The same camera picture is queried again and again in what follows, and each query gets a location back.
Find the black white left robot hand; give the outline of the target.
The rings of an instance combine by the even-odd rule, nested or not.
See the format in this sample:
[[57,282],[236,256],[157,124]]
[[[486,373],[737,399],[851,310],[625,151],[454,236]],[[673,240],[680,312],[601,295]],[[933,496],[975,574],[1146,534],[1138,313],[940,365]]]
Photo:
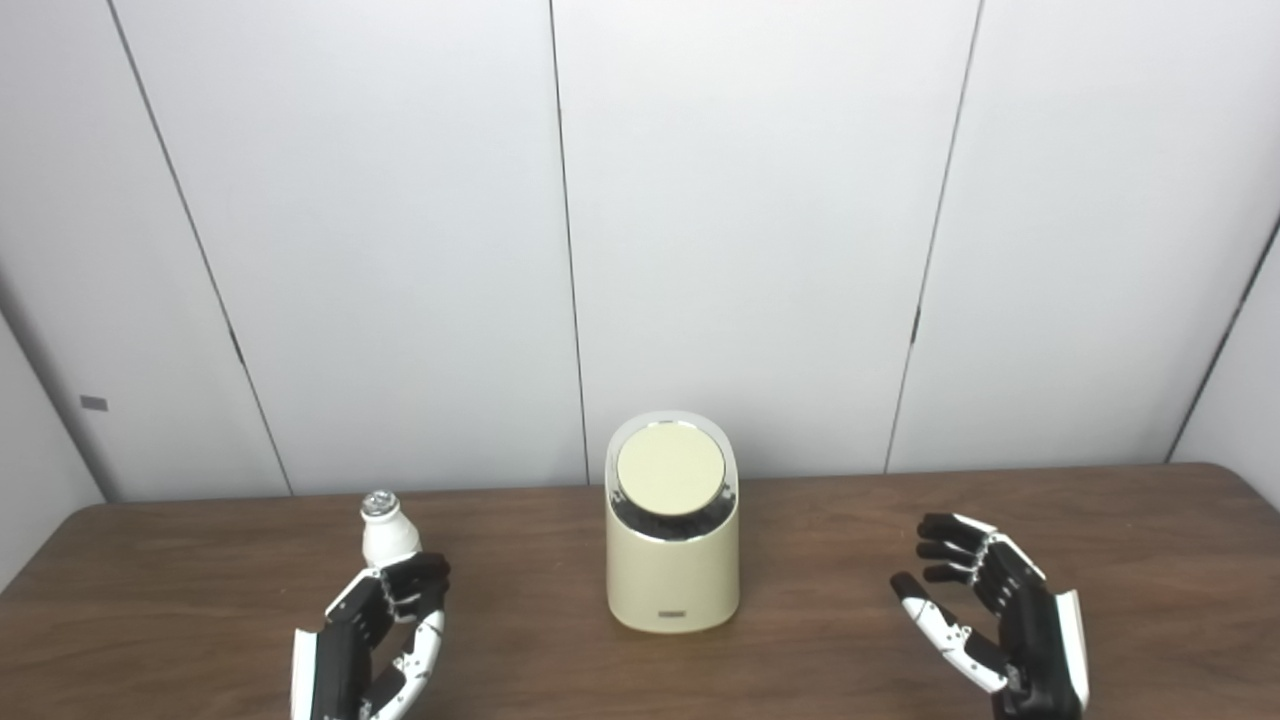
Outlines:
[[435,552],[357,573],[319,632],[294,633],[291,717],[406,717],[434,676],[449,588],[451,564]]

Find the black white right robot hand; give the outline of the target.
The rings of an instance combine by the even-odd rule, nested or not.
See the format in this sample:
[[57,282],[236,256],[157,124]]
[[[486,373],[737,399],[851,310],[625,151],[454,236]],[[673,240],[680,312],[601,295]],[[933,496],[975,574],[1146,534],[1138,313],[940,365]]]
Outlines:
[[[961,514],[928,512],[916,555],[931,566],[890,584],[916,629],[942,659],[991,700],[996,719],[1082,719],[1089,664],[1076,591],[1052,592],[1047,577],[997,527]],[[996,619],[992,641],[936,601],[927,583],[969,588]]]

